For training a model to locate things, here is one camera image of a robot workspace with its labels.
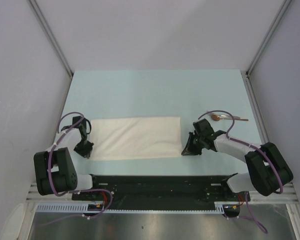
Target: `metal frame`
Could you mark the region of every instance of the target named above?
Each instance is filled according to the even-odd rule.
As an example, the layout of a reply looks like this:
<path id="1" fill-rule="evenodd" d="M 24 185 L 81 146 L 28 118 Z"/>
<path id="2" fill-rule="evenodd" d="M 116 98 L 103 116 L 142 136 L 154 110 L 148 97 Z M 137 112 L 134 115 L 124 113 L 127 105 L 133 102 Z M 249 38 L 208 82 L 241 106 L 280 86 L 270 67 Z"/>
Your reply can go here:
<path id="1" fill-rule="evenodd" d="M 258 63 L 258 61 L 261 58 L 263 52 L 267 48 L 268 43 L 270 42 L 270 40 L 274 36 L 276 30 L 278 29 L 280 23 L 282 22 L 282 20 L 284 18 L 284 16 L 287 14 L 287 12 L 288 12 L 290 6 L 292 5 L 293 1 L 294 0 L 284 0 L 284 2 L 282 3 L 279 11 L 277 12 L 273 22 L 270 25 L 270 28 L 269 28 L 268 32 L 264 36 L 260 47 L 256 51 L 256 54 L 254 55 L 252 62 L 250 63 L 248 69 L 246 70 L 246 74 L 247 74 L 248 77 L 251 75 L 252 71 L 254 70 L 256 64 Z"/>
<path id="2" fill-rule="evenodd" d="M 72 70 L 68 64 L 68 61 L 67 61 L 65 55 L 63 54 L 54 34 L 52 33 L 52 31 L 47 23 L 47 20 L 46 20 L 44 14 L 42 13 L 37 1 L 36 0 L 27 0 L 27 2 L 29 3 L 29 6 L 33 11 L 34 16 L 36 17 L 45 36 L 47 37 L 48 41 L 50 42 L 55 54 L 59 58 L 64 70 L 66 71 L 66 73 L 68 74 L 70 79 L 72 80 L 74 73 L 72 72 Z"/>
<path id="3" fill-rule="evenodd" d="M 282 3 L 277 15 L 275 16 L 273 22 L 271 23 L 271 26 L 269 30 L 267 31 L 260 47 L 258 48 L 258 51 L 256 52 L 253 60 L 251 61 L 248 69 L 242 73 L 243 82 L 246 88 L 246 92 L 250 101 L 250 105 L 253 111 L 254 118 L 256 120 L 257 128 L 261 137 L 261 141 L 263 143 L 269 141 L 269 136 L 267 134 L 266 126 L 263 120 L 263 117 L 260 112 L 260 108 L 254 93 L 254 90 L 252 88 L 251 82 L 250 82 L 250 75 L 253 72 L 256 64 L 260 60 L 263 52 L 267 48 L 267 45 L 269 44 L 270 40 L 272 39 L 274 33 L 278 29 L 278 26 L 282 22 L 284 16 L 288 12 L 290 6 L 292 5 L 292 2 L 294 0 L 284 0 Z M 68 76 L 72 80 L 73 72 L 68 64 L 68 61 L 66 57 L 64 56 L 56 38 L 54 37 L 42 11 L 40 10 L 39 5 L 37 4 L 36 0 L 27 0 L 29 3 L 30 8 L 32 9 L 37 21 L 39 22 L 43 32 L 45 33 L 47 39 L 49 40 L 52 48 L 54 49 L 57 57 L 59 58 L 64 70 L 67 72 Z M 286 204 L 286 207 L 288 209 L 288 213 L 290 216 L 290 220 L 296 235 L 297 240 L 300 240 L 300 205 L 298 202 L 298 198 L 296 195 L 296 192 L 294 190 L 293 184 L 287 184 L 284 186 L 283 195 L 278 196 L 275 194 L 272 194 L 268 197 L 264 197 L 260 195 L 258 192 L 250 192 L 251 196 L 251 204 Z M 37 209 L 38 203 L 69 203 L 71 201 L 71 204 L 80 203 L 87 204 L 87 202 L 82 201 L 72 201 L 71 200 L 72 195 L 66 194 L 62 197 L 56 197 L 54 195 L 46 195 L 41 196 L 38 193 L 36 184 L 32 184 L 26 199 L 27 204 L 27 210 L 26 214 L 23 220 L 23 224 L 21 227 L 21 231 L 19 234 L 18 239 L 19 240 L 27 240 L 31 231 L 31 225 L 34 219 L 35 210 Z"/>

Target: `orange wire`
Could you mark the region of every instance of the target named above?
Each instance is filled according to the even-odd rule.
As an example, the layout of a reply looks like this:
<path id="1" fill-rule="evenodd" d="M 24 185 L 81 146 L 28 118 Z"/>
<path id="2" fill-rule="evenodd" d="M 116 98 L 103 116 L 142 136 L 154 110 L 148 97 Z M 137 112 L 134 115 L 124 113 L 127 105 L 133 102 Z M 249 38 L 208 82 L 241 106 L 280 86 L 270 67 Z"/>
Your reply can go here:
<path id="1" fill-rule="evenodd" d="M 101 194 L 103 195 L 103 201 L 104 201 L 104 204 L 107 203 L 108 199 L 107 199 L 107 195 L 105 194 L 104 191 L 101 192 Z"/>
<path id="2" fill-rule="evenodd" d="M 240 203 L 239 206 L 242 206 L 245 203 L 245 201 L 244 201 L 244 199 L 242 198 L 242 196 L 240 194 L 238 194 L 238 198 L 239 198 L 239 203 Z"/>

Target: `spoon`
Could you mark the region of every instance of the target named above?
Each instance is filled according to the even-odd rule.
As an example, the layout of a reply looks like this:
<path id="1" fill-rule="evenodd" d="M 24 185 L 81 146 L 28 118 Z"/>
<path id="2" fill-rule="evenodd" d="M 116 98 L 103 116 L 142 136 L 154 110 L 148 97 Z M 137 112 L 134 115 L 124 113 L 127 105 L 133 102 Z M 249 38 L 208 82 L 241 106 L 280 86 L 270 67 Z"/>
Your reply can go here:
<path id="1" fill-rule="evenodd" d="M 232 119 L 229 115 L 218 115 L 219 117 L 224 117 L 224 118 L 230 118 L 230 119 Z M 234 118 L 236 118 L 236 119 L 240 119 L 241 117 L 239 117 L 239 116 L 233 116 Z"/>
<path id="2" fill-rule="evenodd" d="M 219 117 L 217 114 L 213 114 L 213 113 L 211 114 L 211 118 L 214 121 L 220 121 L 221 119 L 232 120 L 232 118 Z M 241 118 L 238 118 L 238 117 L 234 117 L 234 120 L 237 120 L 237 121 L 249 121 L 249 119 L 241 119 Z"/>

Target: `white wall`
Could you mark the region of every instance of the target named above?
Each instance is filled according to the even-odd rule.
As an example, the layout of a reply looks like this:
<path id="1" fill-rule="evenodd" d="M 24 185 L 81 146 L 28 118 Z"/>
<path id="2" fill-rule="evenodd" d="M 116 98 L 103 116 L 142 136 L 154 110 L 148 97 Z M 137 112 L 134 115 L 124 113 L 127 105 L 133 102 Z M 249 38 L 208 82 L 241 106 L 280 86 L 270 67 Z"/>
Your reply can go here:
<path id="1" fill-rule="evenodd" d="M 294 174 L 300 201 L 300 0 L 296 0 L 252 73 L 270 139 Z"/>
<path id="2" fill-rule="evenodd" d="M 0 232 L 27 196 L 70 80 L 26 0 L 0 0 Z"/>
<path id="3" fill-rule="evenodd" d="M 240 69 L 283 0 L 38 0 L 73 70 Z"/>

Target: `table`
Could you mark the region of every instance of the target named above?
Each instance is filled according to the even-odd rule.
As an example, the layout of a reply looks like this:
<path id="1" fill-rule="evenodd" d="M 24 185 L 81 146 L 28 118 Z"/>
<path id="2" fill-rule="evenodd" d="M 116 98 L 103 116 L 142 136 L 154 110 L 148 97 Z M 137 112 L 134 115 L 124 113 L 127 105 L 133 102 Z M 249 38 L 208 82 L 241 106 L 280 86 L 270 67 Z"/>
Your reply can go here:
<path id="1" fill-rule="evenodd" d="M 241 73 L 225 70 L 124 70 L 76 71 L 63 114 L 81 112 L 89 119 L 166 117 L 181 119 L 181 139 L 198 116 L 225 110 L 249 121 L 236 121 L 230 134 L 251 143 L 260 136 Z M 215 131 L 226 131 L 230 120 L 213 122 Z M 61 126 L 70 125 L 67 117 Z M 224 153 L 204 149 L 201 156 L 92 161 L 72 152 L 78 174 L 95 175 L 230 175 L 248 172 L 245 163 Z"/>

